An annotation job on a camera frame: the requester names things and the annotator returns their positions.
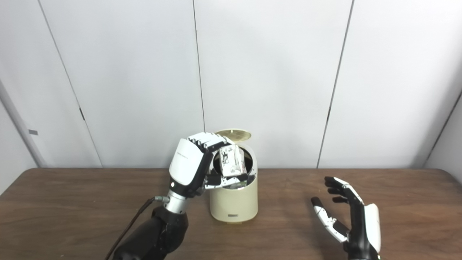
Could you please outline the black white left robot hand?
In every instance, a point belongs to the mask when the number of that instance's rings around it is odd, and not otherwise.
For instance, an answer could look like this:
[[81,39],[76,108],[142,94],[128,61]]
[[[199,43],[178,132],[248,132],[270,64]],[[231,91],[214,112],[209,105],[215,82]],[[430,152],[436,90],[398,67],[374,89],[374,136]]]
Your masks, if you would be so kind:
[[169,173],[170,190],[187,198],[249,179],[244,152],[226,135],[211,132],[180,139]]

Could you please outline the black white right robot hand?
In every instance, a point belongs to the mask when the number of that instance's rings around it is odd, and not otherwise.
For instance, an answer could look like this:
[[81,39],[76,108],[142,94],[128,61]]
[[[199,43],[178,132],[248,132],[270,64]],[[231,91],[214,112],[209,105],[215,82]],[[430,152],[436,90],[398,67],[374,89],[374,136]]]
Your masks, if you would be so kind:
[[328,193],[335,195],[334,203],[346,203],[350,207],[351,227],[333,217],[322,201],[314,196],[311,203],[323,227],[343,246],[349,260],[381,260],[382,245],[380,214],[374,203],[366,205],[348,182],[325,176]]

